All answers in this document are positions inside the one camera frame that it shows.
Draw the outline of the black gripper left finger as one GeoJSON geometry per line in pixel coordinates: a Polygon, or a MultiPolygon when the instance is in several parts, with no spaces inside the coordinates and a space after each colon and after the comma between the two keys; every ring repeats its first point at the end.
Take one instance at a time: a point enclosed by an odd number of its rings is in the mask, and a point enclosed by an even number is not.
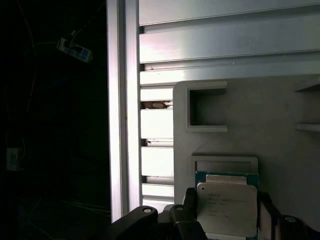
{"type": "Polygon", "coordinates": [[[139,206],[109,226],[111,240],[204,240],[197,221],[198,196],[186,190],[183,204],[167,205],[158,213],[151,206],[139,206]]]}

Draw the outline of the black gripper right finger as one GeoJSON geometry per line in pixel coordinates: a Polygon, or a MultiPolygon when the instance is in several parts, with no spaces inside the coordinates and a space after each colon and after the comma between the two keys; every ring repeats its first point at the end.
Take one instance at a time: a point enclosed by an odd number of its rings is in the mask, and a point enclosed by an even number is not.
{"type": "Polygon", "coordinates": [[[320,233],[301,219],[281,214],[269,194],[258,193],[258,220],[260,236],[264,240],[319,240],[320,233]]]}

